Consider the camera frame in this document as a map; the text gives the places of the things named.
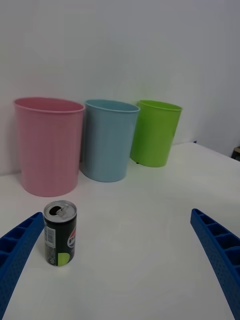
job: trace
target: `white table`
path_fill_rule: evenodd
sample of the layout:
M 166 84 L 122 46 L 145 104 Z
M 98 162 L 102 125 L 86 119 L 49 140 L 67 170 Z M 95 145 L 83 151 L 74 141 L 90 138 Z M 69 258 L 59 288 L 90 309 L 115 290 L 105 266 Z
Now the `white table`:
M 4 320 L 233 320 L 190 225 L 198 208 L 240 236 L 240 163 L 194 143 L 172 147 L 166 167 L 129 161 L 127 177 L 79 174 L 57 198 L 0 177 L 0 236 L 56 199 L 76 204 L 74 259 L 54 267 L 40 235 Z

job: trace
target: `pull tab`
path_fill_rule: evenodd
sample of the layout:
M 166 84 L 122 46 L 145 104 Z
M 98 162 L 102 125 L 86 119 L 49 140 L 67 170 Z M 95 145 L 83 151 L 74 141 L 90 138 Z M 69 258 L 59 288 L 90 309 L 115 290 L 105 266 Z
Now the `pull tab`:
M 59 210 L 57 210 L 56 214 L 57 214 L 59 217 L 63 217 L 68 208 L 69 208 L 69 205 L 66 205 L 66 206 L 64 206 L 63 208 L 60 208 Z

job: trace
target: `pepsi logo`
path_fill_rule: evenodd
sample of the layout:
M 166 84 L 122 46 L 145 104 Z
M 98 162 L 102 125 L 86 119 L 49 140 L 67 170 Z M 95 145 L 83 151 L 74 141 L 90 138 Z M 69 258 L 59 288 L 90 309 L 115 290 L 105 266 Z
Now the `pepsi logo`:
M 76 238 L 76 227 L 73 229 L 70 237 L 67 240 L 67 245 L 69 248 L 73 248 L 75 245 L 75 238 Z

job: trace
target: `can label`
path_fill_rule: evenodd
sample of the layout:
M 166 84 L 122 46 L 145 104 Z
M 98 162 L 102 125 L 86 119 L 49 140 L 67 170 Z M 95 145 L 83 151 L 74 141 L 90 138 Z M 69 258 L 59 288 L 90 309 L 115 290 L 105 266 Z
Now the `can label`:
M 66 223 L 44 222 L 46 260 L 53 266 L 64 266 L 74 257 L 77 219 Z

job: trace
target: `black can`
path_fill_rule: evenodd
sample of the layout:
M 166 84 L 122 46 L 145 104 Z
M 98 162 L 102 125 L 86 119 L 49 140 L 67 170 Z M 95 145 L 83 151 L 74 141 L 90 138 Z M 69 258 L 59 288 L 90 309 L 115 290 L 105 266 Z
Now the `black can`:
M 68 201 L 49 203 L 43 212 L 45 258 L 50 265 L 64 266 L 74 257 L 77 208 Z

